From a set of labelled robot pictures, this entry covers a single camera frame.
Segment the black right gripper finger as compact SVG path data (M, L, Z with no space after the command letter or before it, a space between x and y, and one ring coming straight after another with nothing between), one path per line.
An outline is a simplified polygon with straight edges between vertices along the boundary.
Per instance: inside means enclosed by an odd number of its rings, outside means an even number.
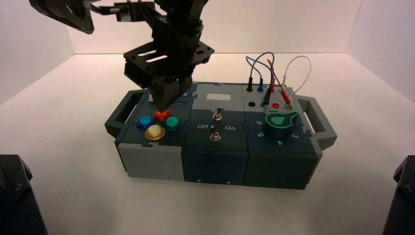
M157 110L164 112L182 95L182 90L177 80L163 80L153 84L150 93Z
M173 91L171 103L176 102L192 85L191 76L179 77L177 81L173 82Z

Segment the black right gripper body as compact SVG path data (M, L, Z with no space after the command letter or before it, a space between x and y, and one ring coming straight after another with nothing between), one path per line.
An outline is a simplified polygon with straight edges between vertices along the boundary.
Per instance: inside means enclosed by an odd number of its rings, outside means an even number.
M141 88L148 88L173 76L192 74L195 67L207 63L213 53L214 49L201 41L188 57L167 55L149 42L123 54L124 74Z

